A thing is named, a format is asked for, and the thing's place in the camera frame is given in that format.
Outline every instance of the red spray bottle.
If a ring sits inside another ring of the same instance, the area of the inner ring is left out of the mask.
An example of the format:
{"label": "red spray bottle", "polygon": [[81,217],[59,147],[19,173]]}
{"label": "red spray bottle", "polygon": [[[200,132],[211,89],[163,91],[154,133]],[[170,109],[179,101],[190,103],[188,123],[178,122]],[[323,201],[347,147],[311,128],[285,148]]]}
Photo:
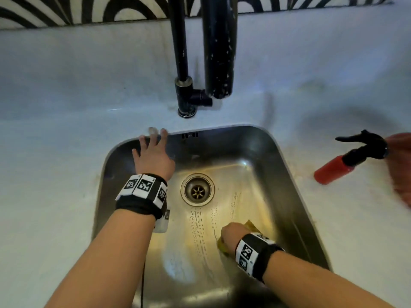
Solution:
{"label": "red spray bottle", "polygon": [[314,172],[314,178],[322,185],[352,172],[355,167],[367,158],[384,159],[388,155],[387,142],[380,136],[363,130],[361,134],[350,137],[337,137],[339,142],[362,142],[366,144],[358,149],[353,149],[345,155],[339,155],[323,167]]}

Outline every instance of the yellow sponge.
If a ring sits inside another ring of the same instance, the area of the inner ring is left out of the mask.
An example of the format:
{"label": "yellow sponge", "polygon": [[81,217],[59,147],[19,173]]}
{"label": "yellow sponge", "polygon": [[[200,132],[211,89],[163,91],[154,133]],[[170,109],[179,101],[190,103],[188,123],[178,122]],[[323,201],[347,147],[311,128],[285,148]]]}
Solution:
{"label": "yellow sponge", "polygon": [[[244,224],[244,226],[245,226],[246,228],[248,228],[251,232],[259,232],[259,233],[261,233],[261,232],[257,229],[257,227],[254,226],[254,224],[253,224],[250,220],[247,220],[247,222]],[[221,237],[217,240],[217,247],[218,247],[218,249],[219,249],[224,255],[229,256],[229,252],[228,252],[226,246],[224,245]]]}

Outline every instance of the black and white patterned backsplash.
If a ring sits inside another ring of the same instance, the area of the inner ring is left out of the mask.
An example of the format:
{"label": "black and white patterned backsplash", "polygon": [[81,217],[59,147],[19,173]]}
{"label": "black and white patterned backsplash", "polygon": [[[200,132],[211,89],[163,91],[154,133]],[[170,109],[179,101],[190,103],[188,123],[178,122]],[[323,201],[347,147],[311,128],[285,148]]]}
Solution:
{"label": "black and white patterned backsplash", "polygon": [[[238,0],[239,13],[361,6],[387,0]],[[168,17],[167,0],[0,0],[0,29],[155,20]],[[187,16],[201,14],[200,0],[186,0]]]}

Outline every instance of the stainless steel sink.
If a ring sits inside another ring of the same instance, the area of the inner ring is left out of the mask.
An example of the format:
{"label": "stainless steel sink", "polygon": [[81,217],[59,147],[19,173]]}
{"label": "stainless steel sink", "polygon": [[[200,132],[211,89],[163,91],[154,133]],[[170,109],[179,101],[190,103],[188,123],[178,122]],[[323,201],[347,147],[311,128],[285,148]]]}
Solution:
{"label": "stainless steel sink", "polygon": [[[138,140],[117,147],[107,159],[93,237],[134,174],[132,148],[139,149]],[[133,307],[283,307],[218,251],[221,228],[231,221],[251,220],[287,252],[329,268],[278,148],[264,130],[237,126],[175,134],[167,153],[176,161],[168,183],[170,222],[166,233],[152,236]]]}

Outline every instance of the hand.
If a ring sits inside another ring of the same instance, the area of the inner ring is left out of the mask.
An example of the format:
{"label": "hand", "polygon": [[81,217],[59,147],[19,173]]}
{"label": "hand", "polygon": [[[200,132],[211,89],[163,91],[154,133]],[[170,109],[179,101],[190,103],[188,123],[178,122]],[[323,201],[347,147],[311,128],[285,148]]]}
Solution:
{"label": "hand", "polygon": [[394,190],[411,207],[411,133],[400,133],[386,138],[388,156],[386,162]]}
{"label": "hand", "polygon": [[251,231],[239,222],[230,222],[221,229],[221,239],[232,256],[235,256],[235,249],[239,241],[248,233]]}
{"label": "hand", "polygon": [[172,177],[176,164],[166,154],[166,144],[168,132],[161,129],[161,140],[157,144],[157,131],[150,135],[150,143],[146,144],[146,138],[141,135],[140,140],[140,155],[136,149],[132,150],[134,166],[137,174],[155,174],[166,181]]}

